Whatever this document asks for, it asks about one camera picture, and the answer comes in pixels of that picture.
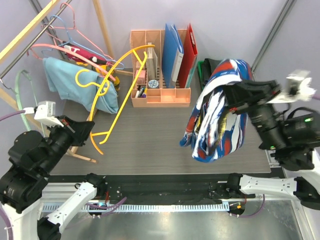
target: cable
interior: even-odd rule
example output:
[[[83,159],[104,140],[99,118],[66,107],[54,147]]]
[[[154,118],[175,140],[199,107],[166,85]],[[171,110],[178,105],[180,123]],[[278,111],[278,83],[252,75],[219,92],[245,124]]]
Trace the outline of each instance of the cable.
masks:
[[[97,206],[94,204],[90,204],[87,203],[87,206],[93,207],[95,209],[102,209],[102,210],[106,210],[106,209],[113,209],[115,207],[120,207],[120,205],[122,205],[125,201],[127,200],[127,197],[125,196],[124,198],[122,198],[119,202],[117,202],[116,204],[112,205],[112,206]]]
[[[234,213],[230,213],[230,215],[234,216],[234,217],[237,217],[237,218],[242,218],[242,219],[248,219],[248,218],[255,217],[256,215],[258,215],[264,209],[264,206],[266,204],[266,196],[263,194],[262,197],[263,197],[263,200],[262,200],[261,207],[255,213],[250,214],[250,215],[245,215],[245,216],[237,215],[237,214],[234,214]]]
[[[11,226],[11,223],[10,223],[10,220],[7,216],[7,214],[3,211],[2,208],[0,208],[0,216],[2,217],[4,223],[5,223],[5,226],[6,226],[6,230],[7,230],[7,233],[8,233],[8,240],[13,240],[14,239],[14,233],[12,231],[12,226]]]
[[[76,184],[74,185],[74,188],[75,188],[75,189],[78,189],[80,186],[81,186],[80,183],[76,183]]]
[[[1,122],[2,120],[8,119],[8,118],[10,118],[10,117],[13,117],[13,116],[15,116],[15,115],[24,114],[25,112],[26,112],[25,110],[20,110],[20,111],[16,111],[16,112],[9,113],[9,114],[7,114],[7,115],[4,115],[4,116],[0,117],[0,122]]]
[[[100,218],[111,215],[111,214],[112,214],[115,210],[117,210],[126,200],[127,200],[127,197],[124,197],[121,201],[119,201],[119,202],[117,203],[118,205],[117,205],[114,209],[112,209],[111,211],[108,211],[108,212],[106,212],[106,213],[104,213],[104,214],[101,214],[101,215],[100,215]]]
[[[312,99],[314,99],[314,100],[320,100],[320,96],[313,95]]]
[[[127,200],[127,197],[125,196],[124,198],[122,198],[119,202],[117,202],[116,204],[112,205],[112,206],[106,206],[106,207],[103,207],[103,206],[97,206],[97,205],[94,205],[94,204],[90,204],[90,203],[87,203],[86,205],[87,206],[91,206],[91,207],[94,207],[96,209],[112,209],[111,211],[108,211],[104,214],[101,214],[100,217],[105,217],[105,216],[108,216],[110,214],[112,214],[115,210],[117,210],[125,201]],[[65,229],[71,229],[73,227],[75,227],[76,225],[84,222],[85,220],[87,219],[92,219],[93,217],[91,216],[88,216],[88,217],[85,217],[83,219],[81,219],[80,221],[78,221],[77,223],[73,224],[73,225],[70,225],[70,226],[67,226]]]
[[[247,195],[244,195],[244,203],[243,205],[245,205],[247,203]]]
[[[105,196],[104,204],[107,206],[107,201],[109,200],[109,191],[107,191],[105,194],[106,196]]]
[[[291,109],[291,103],[288,102],[286,105],[287,105],[288,108],[286,110],[282,111],[282,119],[283,119],[283,121],[286,120],[285,119],[285,113],[288,112]]]

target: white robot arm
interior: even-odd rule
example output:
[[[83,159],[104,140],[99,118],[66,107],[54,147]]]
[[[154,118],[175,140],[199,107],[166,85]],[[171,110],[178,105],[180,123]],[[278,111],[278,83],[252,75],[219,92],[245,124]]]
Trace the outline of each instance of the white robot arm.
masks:
[[[90,173],[72,197],[38,221],[42,191],[51,170],[69,147],[84,145],[95,123],[54,117],[55,103],[49,101],[24,110],[26,114],[35,113],[34,118],[48,126],[50,135],[43,138],[37,131],[24,132],[8,152],[12,167],[0,179],[0,201],[11,223],[8,231],[12,231],[14,240],[59,240],[77,212],[107,191],[105,179]]]
[[[288,171],[299,177],[274,179],[232,173],[226,183],[214,184],[210,189],[213,199],[241,198],[255,194],[267,194],[300,201],[307,208],[320,210],[320,114],[300,107],[287,119],[284,113],[273,108],[275,103],[309,101],[316,90],[309,87],[309,72],[296,70],[287,77],[287,87],[280,91],[275,81],[242,82],[224,90],[230,111],[248,113],[257,130],[262,150],[273,150],[271,156]],[[294,117],[298,110],[311,113]]]

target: blue binder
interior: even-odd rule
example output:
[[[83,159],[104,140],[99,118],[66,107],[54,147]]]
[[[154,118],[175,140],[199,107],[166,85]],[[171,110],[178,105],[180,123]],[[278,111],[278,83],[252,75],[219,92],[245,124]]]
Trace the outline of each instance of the blue binder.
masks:
[[[184,56],[184,47],[174,24],[166,24],[164,32],[162,75],[167,88],[176,87],[176,82]]]

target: yellow hanger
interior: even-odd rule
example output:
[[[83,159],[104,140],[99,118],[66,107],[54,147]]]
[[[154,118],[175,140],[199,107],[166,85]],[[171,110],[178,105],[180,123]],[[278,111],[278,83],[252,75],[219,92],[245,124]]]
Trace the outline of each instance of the yellow hanger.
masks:
[[[89,72],[89,71],[90,71],[89,69],[81,69],[80,71],[78,71],[78,72],[76,73],[76,75],[75,75],[75,82],[76,82],[76,84],[77,84],[79,87],[81,87],[81,88],[86,88],[86,87],[89,87],[89,86],[91,86],[91,85],[95,85],[95,86],[97,86],[97,87],[100,87],[101,84],[98,84],[98,83],[96,83],[96,82],[94,82],[94,81],[89,82],[89,83],[87,83],[86,85],[83,85],[83,84],[81,84],[81,83],[79,82],[79,75],[80,75],[81,73],[83,73],[83,72]],[[101,96],[105,95],[105,94],[108,92],[109,86],[110,86],[110,82],[109,82],[109,80],[107,80],[107,81],[106,81],[106,87],[103,88],[104,92],[101,93]]]
[[[131,91],[133,90],[133,88],[134,88],[135,85],[136,85],[136,82],[137,82],[137,80],[138,80],[138,76],[139,76],[140,72],[142,71],[144,65],[146,64],[146,61],[147,61],[147,58],[148,58],[148,57],[147,57],[147,53],[146,53],[145,51],[143,52],[144,58],[143,58],[143,60],[141,60],[141,59],[139,58],[136,50],[145,49],[145,48],[154,48],[154,47],[155,47],[155,45],[142,45],[142,46],[135,47],[135,48],[131,49],[130,51],[126,52],[126,53],[125,53],[122,57],[120,57],[119,60],[116,61],[116,63],[111,67],[111,69],[108,71],[108,74],[104,77],[104,79],[103,79],[103,81],[102,81],[101,84],[97,84],[97,83],[95,83],[95,82],[94,82],[94,83],[91,82],[91,83],[88,83],[88,84],[86,84],[86,85],[82,85],[81,83],[79,83],[79,81],[77,82],[77,84],[78,84],[80,87],[82,87],[82,88],[85,88],[85,86],[89,86],[89,85],[92,85],[92,84],[95,85],[95,86],[97,86],[97,87],[99,87],[99,89],[98,89],[98,91],[96,92],[96,95],[95,95],[95,97],[94,97],[94,100],[93,100],[93,103],[92,103],[92,106],[91,106],[90,115],[89,115],[89,121],[92,121],[93,118],[94,118],[94,110],[95,110],[95,108],[96,108],[96,104],[97,104],[97,101],[98,101],[98,97],[101,97],[101,96],[103,96],[103,95],[105,95],[105,94],[107,93],[107,90],[108,90],[109,85],[110,85],[110,84],[109,84],[109,81],[108,81],[108,78],[109,78],[109,76],[111,75],[111,73],[115,70],[115,68],[118,66],[118,64],[119,64],[120,62],[122,62],[122,60],[125,59],[127,56],[129,56],[130,54],[133,53],[133,54],[135,55],[135,57],[137,58],[137,60],[139,61],[140,65],[141,65],[140,68],[139,68],[139,70],[138,70],[138,72],[137,72],[137,74],[135,75],[135,78],[134,78],[134,80],[133,80],[133,82],[132,82],[132,84],[131,84],[131,87],[130,87],[129,91],[127,92],[127,94],[126,94],[126,96],[125,96],[125,98],[124,98],[124,100],[123,100],[123,103],[122,103],[122,105],[121,105],[121,107],[120,107],[117,115],[115,116],[115,119],[114,119],[114,121],[113,121],[113,123],[112,123],[112,125],[111,125],[111,127],[110,127],[110,129],[109,129],[109,131],[97,132],[97,133],[92,133],[92,132],[90,132],[91,142],[92,142],[94,148],[95,148],[101,155],[103,155],[104,153],[100,150],[100,148],[99,148],[99,147],[97,146],[97,144],[95,143],[94,137],[95,137],[95,136],[105,135],[104,140],[101,141],[101,142],[99,142],[99,144],[104,144],[104,143],[108,140],[108,138],[109,138],[109,136],[110,136],[110,133],[111,133],[112,130],[114,129],[114,127],[115,127],[115,125],[116,125],[116,123],[117,123],[117,121],[118,121],[118,118],[119,118],[122,110],[124,109],[124,107],[125,107],[125,105],[126,105],[126,103],[127,103],[127,100],[128,100],[128,98],[129,98],[129,96],[130,96],[130,94],[131,94]]]

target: wooden stick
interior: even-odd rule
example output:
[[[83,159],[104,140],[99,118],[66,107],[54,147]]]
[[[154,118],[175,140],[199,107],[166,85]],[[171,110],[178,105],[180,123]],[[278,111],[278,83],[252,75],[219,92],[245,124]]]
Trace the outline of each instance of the wooden stick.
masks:
[[[126,76],[133,76],[134,73],[132,71],[124,71],[124,70],[114,70],[116,74],[122,74]]]
[[[98,17],[98,21],[99,21],[99,24],[100,24],[100,29],[101,29],[101,32],[102,32],[102,35],[103,35],[103,39],[104,39],[105,45],[106,45],[106,47],[108,49],[108,54],[110,55],[110,57],[114,58],[115,55],[114,55],[114,51],[112,50],[112,47],[111,47],[111,43],[110,43],[108,31],[107,31],[106,20],[104,18],[103,12],[101,10],[101,4],[99,2],[100,0],[92,0],[92,1],[93,1],[93,5],[94,5],[94,8],[95,8],[96,15]]]
[[[94,109],[94,111],[93,111],[93,116],[95,116],[95,114],[97,113],[97,109],[95,108]],[[73,154],[75,154],[77,151],[78,151],[78,146],[73,146],[73,147],[71,147],[71,152],[73,153]]]
[[[18,109],[18,105],[16,100],[14,100],[8,93],[6,93],[5,90],[3,90],[2,88],[0,88],[0,98],[3,99],[7,104],[9,104],[9,106],[11,106],[14,110],[19,111]],[[37,120],[35,120],[33,118],[33,116],[27,114],[25,115],[26,118],[28,119],[28,121],[30,121],[37,129],[42,131],[42,127],[40,122],[38,122]],[[49,136],[49,130],[48,129],[44,129],[44,133],[46,136]]]
[[[51,0],[45,8],[0,52],[0,64],[32,32],[33,29],[51,12],[60,0]]]
[[[90,162],[90,163],[94,163],[94,164],[97,164],[98,161],[95,160],[95,159],[92,159],[92,158],[89,158],[89,157],[86,157],[86,156],[82,156],[82,155],[79,155],[79,154],[75,154],[73,153],[70,149],[68,149],[66,151],[66,154],[73,157],[73,158],[77,158],[77,159],[80,159],[80,160],[84,160],[84,161],[87,161],[87,162]]]

